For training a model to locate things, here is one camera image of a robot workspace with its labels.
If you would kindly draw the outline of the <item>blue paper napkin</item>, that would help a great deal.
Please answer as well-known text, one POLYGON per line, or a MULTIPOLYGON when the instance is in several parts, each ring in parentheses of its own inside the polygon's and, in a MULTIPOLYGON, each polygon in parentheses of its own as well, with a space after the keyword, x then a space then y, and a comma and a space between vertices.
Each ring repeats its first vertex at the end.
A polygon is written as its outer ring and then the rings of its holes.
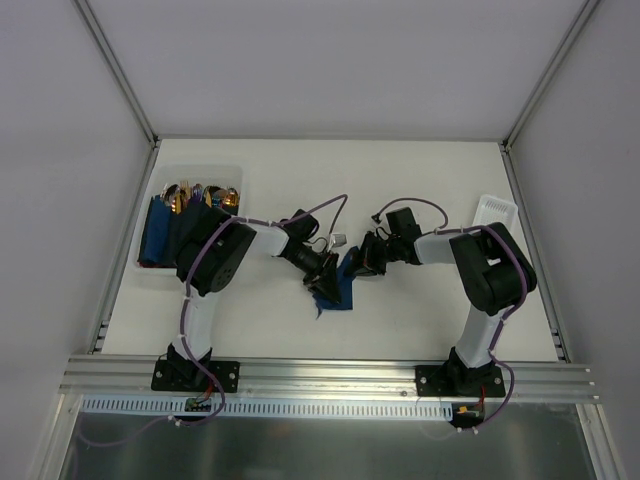
POLYGON ((336 279, 340 293, 340 300, 338 302, 330 301, 317 293, 312 295, 316 307, 317 319, 319 319, 325 311, 351 311, 353 309, 353 281, 355 277, 349 273, 349 270, 357 251, 357 247, 350 248, 337 267, 336 279))

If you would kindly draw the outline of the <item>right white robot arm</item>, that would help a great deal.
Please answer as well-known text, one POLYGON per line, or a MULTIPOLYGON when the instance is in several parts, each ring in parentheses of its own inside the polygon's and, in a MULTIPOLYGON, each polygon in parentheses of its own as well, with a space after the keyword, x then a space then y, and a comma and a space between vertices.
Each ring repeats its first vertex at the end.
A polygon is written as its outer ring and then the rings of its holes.
POLYGON ((415 368, 420 396, 504 395, 495 350, 506 321, 537 287, 536 273, 501 222, 424 233, 410 208, 386 215, 389 232, 369 231, 346 274, 384 275, 387 265, 453 265, 470 302, 463 333, 438 367, 415 368))

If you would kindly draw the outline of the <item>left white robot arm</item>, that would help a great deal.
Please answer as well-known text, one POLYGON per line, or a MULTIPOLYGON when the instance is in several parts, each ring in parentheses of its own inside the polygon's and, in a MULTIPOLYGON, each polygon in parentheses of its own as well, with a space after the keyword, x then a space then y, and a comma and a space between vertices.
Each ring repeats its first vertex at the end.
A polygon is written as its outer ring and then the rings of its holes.
POLYGON ((308 211, 275 223, 233 216, 214 207, 187 234, 176 255, 176 273, 184 284, 178 334, 164 360, 156 363, 152 388, 196 391, 216 387, 221 376, 211 365, 211 328, 219 294, 250 251, 282 258, 303 273, 302 283, 330 305, 343 300, 338 255, 307 244, 319 226, 308 211))

